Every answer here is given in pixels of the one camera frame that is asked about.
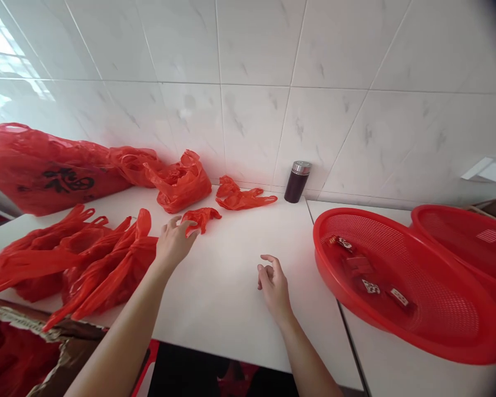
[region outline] silver bottle cap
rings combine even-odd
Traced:
[[[297,161],[292,165],[292,172],[298,175],[309,175],[311,167],[312,164],[309,162]]]

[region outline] brown cardboard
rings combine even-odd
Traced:
[[[28,329],[48,342],[61,343],[57,366],[27,397],[63,396],[105,335],[94,325],[72,320],[62,321],[49,332],[42,332],[47,320],[48,314],[44,312],[0,299],[0,321]]]

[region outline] basket rim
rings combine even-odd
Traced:
[[[443,248],[446,249],[440,242],[437,241],[435,237],[433,237],[426,229],[425,227],[420,223],[419,216],[425,212],[425,211],[430,211],[430,210],[437,210],[439,209],[440,211],[444,212],[452,212],[452,213],[458,213],[462,214],[463,216],[466,216],[468,218],[474,219],[477,222],[481,223],[486,223],[489,226],[492,226],[496,229],[496,220],[489,218],[487,216],[470,212],[467,210],[462,210],[460,208],[454,208],[454,207],[449,207],[449,206],[442,206],[442,205],[434,205],[434,204],[425,204],[425,205],[420,205],[418,207],[415,207],[412,211],[412,222],[413,226],[415,229],[424,237],[428,238],[429,240],[433,241],[434,244],[437,244]],[[467,262],[465,259],[459,257],[459,255],[454,254],[452,251],[450,251],[450,254],[460,263],[463,264],[463,266],[467,267],[470,269],[470,271],[474,272],[475,274],[478,275],[478,277],[482,277],[486,279],[489,282],[492,282],[493,284],[496,285],[496,278],[491,276],[490,274],[485,273],[483,270],[480,270],[479,268],[471,265],[469,262]]]
[[[413,332],[401,328],[391,319],[380,314],[377,310],[373,309],[360,296],[360,294],[354,291],[354,289],[351,288],[348,284],[340,282],[340,280],[337,277],[335,277],[335,273],[332,269],[332,266],[330,265],[330,263],[328,263],[326,255],[323,252],[321,241],[318,238],[318,236],[320,235],[320,228],[323,222],[328,218],[339,214],[362,216],[377,222],[381,222],[384,225],[391,227],[411,237],[417,243],[422,244],[426,249],[433,252],[436,256],[439,257],[441,261],[443,261],[446,265],[448,265],[449,268],[453,270],[456,276],[462,281],[462,283],[466,287],[473,290],[474,293],[479,296],[478,313],[480,316],[483,315],[485,317],[485,321],[483,321],[484,319],[481,319],[481,322],[487,323],[486,320],[488,320],[489,318],[493,318],[496,320],[495,302],[492,300],[488,292],[479,284],[476,278],[472,274],[470,274],[469,270],[465,269],[463,264],[458,262],[457,259],[451,254],[451,252],[449,252],[446,248],[444,248],[441,245],[435,244],[430,240],[424,239],[423,236],[419,235],[418,233],[414,232],[413,230],[409,229],[403,224],[400,224],[394,221],[393,219],[384,217],[377,213],[361,210],[358,208],[348,208],[348,207],[333,208],[331,210],[325,211],[322,214],[320,214],[320,216],[318,216],[318,218],[314,223],[314,228],[312,233],[314,237],[315,250],[316,253],[318,254],[318,257],[323,261],[324,266],[328,269],[331,276],[340,285],[344,293],[348,295],[349,299],[354,301],[355,304],[357,304],[360,307],[360,310],[362,310],[373,321],[383,326],[388,332],[391,332],[392,334],[409,342],[413,346],[417,348],[421,348],[436,356],[455,362],[463,362],[466,364],[474,364],[474,365],[496,363],[496,322],[494,322],[493,326],[486,327],[488,336],[485,339],[484,345],[477,345],[476,348],[471,348],[469,346],[454,347],[451,345],[443,345],[438,342],[434,342],[424,337],[418,336]],[[460,361],[460,355],[456,354],[457,352],[460,351],[463,351],[464,353],[468,353],[470,357],[467,358],[465,355],[464,359]],[[471,353],[472,351],[476,351],[478,352],[478,354],[474,355]],[[490,352],[490,353],[487,353],[486,355],[482,356],[481,355],[482,351]]]

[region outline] person's left hand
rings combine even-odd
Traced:
[[[179,226],[176,222],[182,217],[175,216],[161,228],[161,236],[156,245],[156,258],[151,264],[154,271],[166,272],[169,276],[176,269],[178,264],[187,256],[197,236],[198,230],[186,238],[186,231],[189,226],[196,226],[193,221],[183,221]]]

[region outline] forearm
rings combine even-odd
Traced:
[[[320,356],[292,314],[279,324],[301,397],[343,397]]]
[[[170,274],[149,270],[66,397],[128,397],[149,346]]]

